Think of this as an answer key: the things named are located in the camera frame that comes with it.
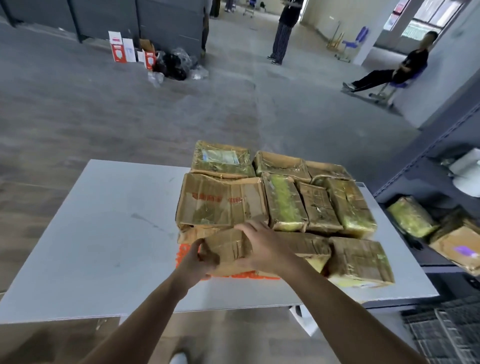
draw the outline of hand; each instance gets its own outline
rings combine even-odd
[[[245,266],[280,275],[281,269],[297,258],[280,236],[264,222],[250,220],[236,225],[234,229],[243,231],[252,243],[252,255],[240,262]]]
[[[183,296],[201,279],[210,278],[208,273],[218,265],[218,256],[208,253],[202,256],[198,254],[198,249],[202,244],[204,244],[203,239],[196,240],[170,276],[173,287],[179,289]]]

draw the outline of person's left hand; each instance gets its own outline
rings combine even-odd
[[[204,244],[203,239],[196,240],[171,275],[174,287],[180,289],[183,295],[186,295],[188,290],[201,279],[210,278],[208,273],[218,265],[217,255],[207,253],[200,256],[198,254],[198,249],[202,244]]]

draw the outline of black hair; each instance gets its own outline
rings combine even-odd
[[[430,32],[427,32],[427,34],[425,34],[426,36],[433,36],[433,41],[436,41],[437,38],[438,38],[438,33],[435,32],[434,30],[431,30]]]

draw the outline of purple label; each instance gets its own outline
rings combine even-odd
[[[455,250],[457,252],[459,252],[460,254],[462,255],[465,255],[465,256],[470,256],[472,258],[476,258],[479,256],[478,253],[474,252],[473,250],[471,250],[468,246],[464,246],[464,245],[461,245],[461,246],[457,246],[455,248]]]

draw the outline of chair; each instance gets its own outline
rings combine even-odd
[[[251,12],[252,14],[250,15],[250,17],[253,18],[253,15],[255,14],[256,4],[257,4],[257,0],[249,0],[248,5],[245,8],[245,11],[243,12],[243,15],[245,15],[247,12]]]
[[[427,65],[423,66],[418,70],[416,74],[414,74],[411,78],[406,80],[405,82],[402,82],[401,84],[396,84],[395,82],[387,82],[386,84],[383,85],[383,87],[380,89],[380,91],[376,94],[373,92],[368,94],[368,97],[372,98],[375,100],[375,104],[378,104],[380,102],[385,103],[388,105],[389,108],[393,107],[393,103],[390,102],[392,96],[394,93],[399,89],[399,88],[407,88],[408,85],[415,79],[419,78],[420,75],[423,73],[423,71],[427,68]],[[391,86],[393,89],[390,93],[385,93],[384,90],[387,88],[387,86]]]
[[[347,40],[343,40],[342,44],[345,44],[345,48],[342,52],[342,55],[336,54],[335,58],[337,58],[339,61],[350,63],[351,59],[348,57],[348,55],[346,55],[347,49],[348,48],[352,48],[352,49],[358,48],[367,38],[368,32],[369,32],[369,29],[366,26],[364,26],[364,27],[362,27],[362,29],[360,30],[360,33],[358,33],[357,37],[355,38],[355,42],[349,42]]]

